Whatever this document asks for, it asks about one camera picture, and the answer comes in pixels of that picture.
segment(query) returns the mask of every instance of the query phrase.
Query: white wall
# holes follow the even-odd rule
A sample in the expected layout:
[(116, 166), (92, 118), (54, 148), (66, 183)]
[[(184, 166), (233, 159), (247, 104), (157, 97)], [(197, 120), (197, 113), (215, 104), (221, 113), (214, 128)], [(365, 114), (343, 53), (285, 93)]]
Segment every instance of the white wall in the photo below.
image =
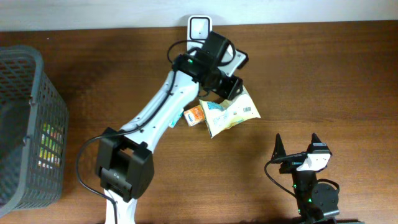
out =
[(398, 19), (398, 0), (0, 0), (0, 30), (185, 26)]

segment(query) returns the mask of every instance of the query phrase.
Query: wooden table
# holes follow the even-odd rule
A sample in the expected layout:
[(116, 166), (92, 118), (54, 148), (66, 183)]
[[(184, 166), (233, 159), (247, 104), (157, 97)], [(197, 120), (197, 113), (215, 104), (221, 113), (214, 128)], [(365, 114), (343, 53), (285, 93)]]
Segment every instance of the wooden table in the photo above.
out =
[[(180, 120), (159, 142), (155, 177), (139, 199), (136, 220), (239, 223), (296, 217), (295, 200), (268, 180), (264, 164), (277, 133), (292, 154), (306, 150), (315, 132), (333, 153), (318, 177), (340, 184), (338, 218), (397, 223), (398, 22), (214, 30), (249, 54), (236, 75), (262, 118), (213, 139), (204, 123), (188, 127)], [(1, 45), (41, 51), (45, 72), (70, 111), (61, 200), (46, 209), (12, 212), (1, 223), (103, 222), (105, 200), (76, 181), (77, 150), (84, 140), (108, 126), (118, 129), (140, 112), (170, 70), (167, 48), (185, 32), (178, 27), (0, 33)], [(92, 146), (84, 154), (81, 174), (100, 189), (96, 150)], [(291, 186), (291, 176), (279, 175), (278, 166), (269, 170)]]

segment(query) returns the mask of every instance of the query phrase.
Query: orange package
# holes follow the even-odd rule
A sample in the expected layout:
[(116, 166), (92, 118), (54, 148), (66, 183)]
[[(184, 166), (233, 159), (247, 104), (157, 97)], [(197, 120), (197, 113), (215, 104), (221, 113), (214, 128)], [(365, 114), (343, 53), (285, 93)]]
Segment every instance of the orange package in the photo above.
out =
[(205, 120), (205, 115), (203, 114), (203, 110), (200, 105), (184, 111), (184, 117), (189, 126), (194, 126)]

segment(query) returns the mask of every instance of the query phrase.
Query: plastic crate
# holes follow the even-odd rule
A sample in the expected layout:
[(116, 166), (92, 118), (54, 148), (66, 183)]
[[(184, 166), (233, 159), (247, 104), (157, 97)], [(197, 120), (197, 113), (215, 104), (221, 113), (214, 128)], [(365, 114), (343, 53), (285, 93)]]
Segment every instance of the plastic crate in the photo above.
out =
[(0, 48), (0, 217), (62, 193), (69, 114), (40, 52)]

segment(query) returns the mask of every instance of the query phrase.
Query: gray basket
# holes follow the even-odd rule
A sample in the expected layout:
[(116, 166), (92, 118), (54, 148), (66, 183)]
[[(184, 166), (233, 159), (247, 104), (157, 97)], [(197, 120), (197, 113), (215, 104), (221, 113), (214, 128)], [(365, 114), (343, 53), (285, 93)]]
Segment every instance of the gray basket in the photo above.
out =
[(69, 114), (30, 47), (0, 48), (0, 217), (62, 193)]

